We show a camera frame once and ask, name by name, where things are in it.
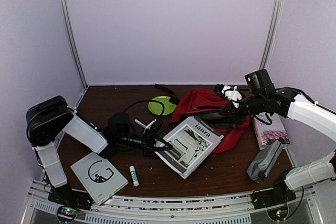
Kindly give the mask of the red backpack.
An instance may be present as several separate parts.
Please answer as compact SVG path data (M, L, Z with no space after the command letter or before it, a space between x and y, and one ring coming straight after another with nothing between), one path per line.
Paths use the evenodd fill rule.
M234 124L228 117L219 115L218 111L228 105L229 101L220 98L212 90L192 89L179 99L172 90L163 85L155 84L154 87L171 94L173 103L177 105L171 116L170 129L175 128L189 116L198 116L224 136L220 144L213 150L213 154L233 149L250 125L249 116L241 119L239 124Z

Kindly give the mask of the grey ianra magazine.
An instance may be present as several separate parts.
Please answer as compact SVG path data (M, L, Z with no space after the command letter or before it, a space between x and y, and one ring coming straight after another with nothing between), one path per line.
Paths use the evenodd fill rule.
M156 155L183 179L187 179L223 138L221 133L198 116L190 116L164 136L163 139L172 145L172 149L157 151Z

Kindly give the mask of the white designer fate book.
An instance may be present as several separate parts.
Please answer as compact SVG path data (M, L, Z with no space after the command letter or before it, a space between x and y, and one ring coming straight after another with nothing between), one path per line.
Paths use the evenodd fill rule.
M290 144L288 134L278 114L270 116L266 113L260 113L257 117L253 117L251 122L260 150L277 140L282 140L285 145Z

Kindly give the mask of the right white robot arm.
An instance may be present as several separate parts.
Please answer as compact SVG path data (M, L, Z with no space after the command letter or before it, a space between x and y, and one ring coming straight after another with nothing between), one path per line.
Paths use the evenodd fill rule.
M207 122L223 121L233 126L241 125L245 117L267 112L301 122L335 140L335 112L321 106L300 89L275 88L266 69L245 75L251 96L238 99L240 94L232 87L222 84L214 92L229 101L217 111L206 113L201 118ZM335 178L335 152L308 165L284 171L274 181L269 192L272 203L279 204L289 192L309 184Z

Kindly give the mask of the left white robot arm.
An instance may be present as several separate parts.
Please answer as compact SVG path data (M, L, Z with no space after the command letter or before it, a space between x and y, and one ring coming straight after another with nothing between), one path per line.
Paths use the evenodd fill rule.
M72 109L60 95L28 109L26 122L27 139L45 170L56 198L64 205L71 205L76 197L54 145L59 133L70 135L102 158L117 153L121 145L140 148L144 157L173 148L158 134L162 126L160 119L145 127L142 135L136 135L130 116L122 111L110 117L105 128L98 129Z

